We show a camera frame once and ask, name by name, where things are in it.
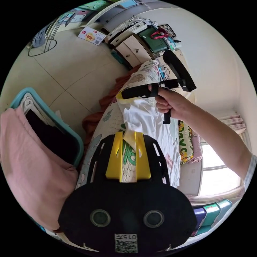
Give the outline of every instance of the picture frame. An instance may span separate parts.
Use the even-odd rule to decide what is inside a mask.
[[[175,32],[173,31],[173,29],[169,26],[169,24],[160,25],[160,26],[158,26],[158,28],[165,29],[165,30],[168,32],[168,34],[169,34],[169,36],[170,36],[171,38],[177,36],[177,35],[175,34]]]

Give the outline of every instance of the cartoon pillowcase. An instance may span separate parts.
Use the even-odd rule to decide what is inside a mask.
[[[194,157],[192,129],[183,121],[179,121],[179,151],[181,155],[181,165]]]

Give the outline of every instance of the cardboard box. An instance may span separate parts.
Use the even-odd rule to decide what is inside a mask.
[[[98,46],[104,40],[106,35],[90,27],[85,27],[80,32],[78,37],[85,39]]]

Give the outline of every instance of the curtain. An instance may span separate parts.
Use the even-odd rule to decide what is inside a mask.
[[[246,130],[246,125],[244,123],[244,120],[241,118],[240,114],[221,117],[219,118],[219,120],[228,125],[238,134],[241,134]]]
[[[241,199],[245,193],[244,186],[239,186],[230,191],[216,194],[216,195],[205,195],[205,196],[196,196],[196,195],[186,195],[188,200],[193,206],[196,205],[205,205],[219,202],[223,199],[235,200]]]

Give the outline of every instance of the lens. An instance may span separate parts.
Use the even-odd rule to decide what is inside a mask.
[[[106,227],[111,222],[111,217],[107,211],[99,209],[91,213],[90,220],[97,227]]]
[[[149,228],[157,228],[164,221],[164,215],[162,212],[157,210],[152,210],[146,213],[144,216],[144,224]]]

